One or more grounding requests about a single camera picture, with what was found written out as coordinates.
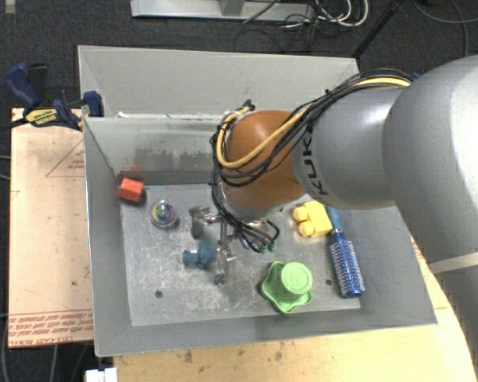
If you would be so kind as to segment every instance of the metal base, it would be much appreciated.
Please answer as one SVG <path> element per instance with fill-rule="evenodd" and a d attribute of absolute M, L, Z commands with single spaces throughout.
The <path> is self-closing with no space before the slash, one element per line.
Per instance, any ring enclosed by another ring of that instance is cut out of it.
<path fill-rule="evenodd" d="M 212 18 L 221 20 L 247 20 L 268 3 L 245 2 L 240 14 L 225 16 L 221 12 L 219 0 L 131 0 L 132 17 L 163 18 Z M 296 14 L 306 15 L 308 5 L 297 3 L 277 3 L 257 20 L 285 21 L 292 15 L 293 21 L 300 21 Z"/>

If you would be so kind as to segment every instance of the cardboard sheet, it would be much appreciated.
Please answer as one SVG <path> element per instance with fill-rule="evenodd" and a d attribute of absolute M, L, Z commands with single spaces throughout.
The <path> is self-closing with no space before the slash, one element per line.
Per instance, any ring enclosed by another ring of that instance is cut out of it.
<path fill-rule="evenodd" d="M 10 348 L 92 340 L 86 219 L 82 134 L 13 129 Z"/>

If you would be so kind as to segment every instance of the orange cube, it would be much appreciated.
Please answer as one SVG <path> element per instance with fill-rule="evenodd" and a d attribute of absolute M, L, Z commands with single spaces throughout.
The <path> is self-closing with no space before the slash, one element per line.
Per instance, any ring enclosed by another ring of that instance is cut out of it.
<path fill-rule="evenodd" d="M 120 184 L 119 197 L 124 200 L 139 202 L 143 191 L 143 183 L 141 181 L 124 178 Z"/>

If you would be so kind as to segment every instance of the yellow toy block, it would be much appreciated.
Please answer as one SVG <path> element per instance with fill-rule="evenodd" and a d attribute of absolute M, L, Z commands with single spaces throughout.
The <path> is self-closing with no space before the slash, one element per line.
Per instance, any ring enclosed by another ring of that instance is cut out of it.
<path fill-rule="evenodd" d="M 302 207 L 294 209 L 292 216 L 300 222 L 298 229 L 302 236 L 327 235 L 333 230 L 324 205 L 318 201 L 305 202 Z"/>

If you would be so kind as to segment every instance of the white cable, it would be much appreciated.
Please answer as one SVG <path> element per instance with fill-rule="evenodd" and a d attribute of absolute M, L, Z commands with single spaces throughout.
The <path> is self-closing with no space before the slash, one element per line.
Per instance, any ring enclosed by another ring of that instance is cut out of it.
<path fill-rule="evenodd" d="M 320 11 L 324 14 L 324 16 L 317 16 L 319 20 L 334 22 L 344 27 L 357 27 L 365 22 L 368 18 L 368 13 L 370 11 L 370 7 L 368 5 L 368 0 L 362 0 L 363 5 L 363 16 L 358 21 L 354 22 L 347 22 L 347 19 L 352 14 L 352 3 L 351 0 L 346 0 L 347 2 L 347 13 L 340 14 L 336 17 L 332 17 L 320 4 L 319 0 L 314 0 L 315 4 L 319 7 Z"/>
<path fill-rule="evenodd" d="M 369 6 L 368 6 L 368 0 L 362 0 L 362 2 L 363 2 L 363 17 L 359 21 L 353 22 L 353 23 L 339 21 L 339 24 L 345 27 L 357 27 L 358 25 L 361 25 L 362 23 L 364 23 L 366 19 L 368 18 Z"/>
<path fill-rule="evenodd" d="M 341 13 L 339 14 L 338 16 L 331 16 L 327 11 L 326 9 L 324 9 L 321 4 L 320 4 L 320 1 L 319 0 L 313 0 L 315 2 L 315 4 L 320 8 L 320 11 L 322 11 L 324 13 L 324 15 L 326 17 L 321 17 L 321 16 L 318 16 L 320 20 L 324 20 L 324 21 L 329 21 L 329 22 L 339 22 L 341 20 L 345 20 L 347 18 L 349 18 L 351 16 L 351 13 L 352 13 L 352 4 L 351 4 L 351 0 L 345 0 L 346 3 L 347 3 L 347 14 L 344 14 L 344 13 Z"/>

